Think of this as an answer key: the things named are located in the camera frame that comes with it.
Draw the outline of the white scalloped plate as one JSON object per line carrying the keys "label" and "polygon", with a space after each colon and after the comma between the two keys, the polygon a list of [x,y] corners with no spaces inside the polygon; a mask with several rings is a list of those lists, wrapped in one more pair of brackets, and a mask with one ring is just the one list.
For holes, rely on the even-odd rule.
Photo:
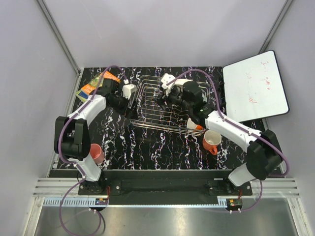
{"label": "white scalloped plate", "polygon": [[186,82],[192,82],[192,80],[189,80],[189,79],[177,79],[175,81],[175,84],[174,85],[177,85],[177,86],[182,86],[184,83]]}

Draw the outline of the white orange bowl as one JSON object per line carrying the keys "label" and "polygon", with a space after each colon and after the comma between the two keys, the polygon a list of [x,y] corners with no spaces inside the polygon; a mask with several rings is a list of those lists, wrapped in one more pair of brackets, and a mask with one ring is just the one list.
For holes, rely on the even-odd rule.
{"label": "white orange bowl", "polygon": [[191,118],[187,120],[187,129],[193,130],[203,130],[204,128],[201,125],[194,123]]}

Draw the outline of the wire dish rack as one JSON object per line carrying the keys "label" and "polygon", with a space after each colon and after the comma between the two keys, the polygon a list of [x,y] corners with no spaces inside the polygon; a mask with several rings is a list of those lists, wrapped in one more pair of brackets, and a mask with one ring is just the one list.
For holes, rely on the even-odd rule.
{"label": "wire dish rack", "polygon": [[142,128],[200,136],[203,130],[188,129],[188,111],[178,106],[163,110],[154,99],[162,94],[160,77],[143,75],[140,77],[136,94],[137,118],[130,122]]}

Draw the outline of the pink plastic cup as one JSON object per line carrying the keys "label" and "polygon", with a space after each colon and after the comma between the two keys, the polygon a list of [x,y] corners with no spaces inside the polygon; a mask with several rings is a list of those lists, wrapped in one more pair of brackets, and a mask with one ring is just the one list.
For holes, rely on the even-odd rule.
{"label": "pink plastic cup", "polygon": [[101,164],[104,161],[103,150],[98,144],[91,144],[90,155],[96,164]]}

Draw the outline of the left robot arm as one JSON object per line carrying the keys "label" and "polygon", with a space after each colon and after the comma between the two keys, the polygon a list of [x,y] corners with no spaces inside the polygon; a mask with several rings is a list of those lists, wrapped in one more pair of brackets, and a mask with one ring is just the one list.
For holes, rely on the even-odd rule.
{"label": "left robot arm", "polygon": [[89,189],[100,195],[106,190],[106,182],[100,179],[101,169],[90,154],[89,126],[99,113],[112,108],[118,114],[133,116],[136,85],[120,85],[112,79],[104,79],[102,86],[92,90],[88,99],[73,113],[59,116],[55,121],[54,151],[68,164],[73,164],[84,180],[90,182]]}

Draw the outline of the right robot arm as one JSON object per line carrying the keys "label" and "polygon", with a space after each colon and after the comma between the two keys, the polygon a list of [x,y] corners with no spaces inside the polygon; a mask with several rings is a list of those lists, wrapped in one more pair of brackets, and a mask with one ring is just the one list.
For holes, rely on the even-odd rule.
{"label": "right robot arm", "polygon": [[178,106],[191,121],[233,141],[246,152],[244,164],[235,168],[223,183],[224,191],[234,195],[241,185],[253,179],[265,180],[282,162],[281,150],[274,132],[261,132],[228,119],[204,100],[198,83],[188,79],[161,79],[162,93],[154,101],[162,108]]}

